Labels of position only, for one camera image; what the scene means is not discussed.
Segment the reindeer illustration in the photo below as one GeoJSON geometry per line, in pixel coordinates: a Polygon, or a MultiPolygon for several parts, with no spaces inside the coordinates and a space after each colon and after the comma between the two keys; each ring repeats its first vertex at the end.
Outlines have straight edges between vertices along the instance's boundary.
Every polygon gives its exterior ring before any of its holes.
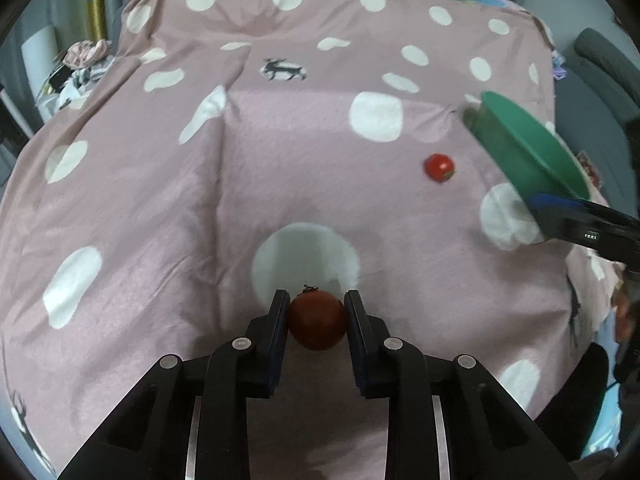
{"type": "Polygon", "coordinates": [[[279,73],[284,74],[285,76],[288,74],[289,77],[287,81],[291,81],[295,77],[299,77],[300,79],[306,79],[306,70],[303,66],[296,65],[294,63],[287,63],[287,60],[283,57],[279,57],[277,59],[273,57],[269,57],[265,59],[266,65],[260,70],[262,74],[269,79],[269,81],[273,81],[279,73]]]}
{"type": "Polygon", "coordinates": [[[27,407],[24,405],[24,401],[18,392],[15,390],[11,393],[11,403],[14,406],[14,418],[16,419],[16,424],[22,437],[24,438],[27,445],[31,448],[33,453],[36,455],[36,458],[40,461],[42,466],[49,470],[53,475],[56,474],[56,470],[51,463],[51,460],[43,452],[42,448],[36,441],[35,437],[27,427],[27,407]]]}

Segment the red tomato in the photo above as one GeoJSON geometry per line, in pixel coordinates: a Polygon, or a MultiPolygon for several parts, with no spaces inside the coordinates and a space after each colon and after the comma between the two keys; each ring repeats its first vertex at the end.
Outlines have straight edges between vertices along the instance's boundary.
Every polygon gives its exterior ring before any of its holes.
{"type": "Polygon", "coordinates": [[[309,350],[327,350],[347,331],[347,311],[334,296],[307,286],[289,307],[289,331],[309,350]]]}
{"type": "Polygon", "coordinates": [[[424,161],[424,172],[436,182],[446,182],[456,172],[453,160],[447,155],[434,153],[424,161]]]}

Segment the gold curtain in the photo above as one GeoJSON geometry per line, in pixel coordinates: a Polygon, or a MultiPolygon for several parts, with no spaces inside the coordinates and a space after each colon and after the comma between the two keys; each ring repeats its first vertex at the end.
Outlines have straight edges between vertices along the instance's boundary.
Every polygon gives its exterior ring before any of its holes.
{"type": "Polygon", "coordinates": [[[104,0],[87,0],[87,16],[89,18],[89,35],[92,41],[106,39],[107,24],[104,15],[104,0]]]}

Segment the green bowl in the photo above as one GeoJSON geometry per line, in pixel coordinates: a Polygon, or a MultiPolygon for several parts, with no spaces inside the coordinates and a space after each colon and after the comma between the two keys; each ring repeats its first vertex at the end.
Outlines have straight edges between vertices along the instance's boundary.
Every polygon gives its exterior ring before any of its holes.
{"type": "Polygon", "coordinates": [[[525,201],[540,192],[590,198],[582,173],[550,131],[500,94],[481,97],[469,128],[525,201]]]}

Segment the polka dot fabric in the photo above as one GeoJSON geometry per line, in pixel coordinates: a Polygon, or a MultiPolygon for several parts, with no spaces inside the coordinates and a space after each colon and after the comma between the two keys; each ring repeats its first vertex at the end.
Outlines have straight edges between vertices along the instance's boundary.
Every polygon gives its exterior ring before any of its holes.
{"type": "MultiPolygon", "coordinates": [[[[462,123],[492,90],[553,134],[532,17],[449,0],[133,0],[118,52],[30,141],[0,207],[1,381],[57,471],[159,357],[238,336],[278,286],[357,287],[394,335],[475,355],[533,416],[558,391],[591,336],[568,352],[567,273],[591,326],[615,275],[535,245],[462,123]],[[442,185],[424,175],[432,153],[456,164],[442,185]]],[[[278,395],[249,406],[252,469],[382,478],[385,407],[354,396],[346,342],[315,359],[291,342],[285,367],[278,395]]]]}

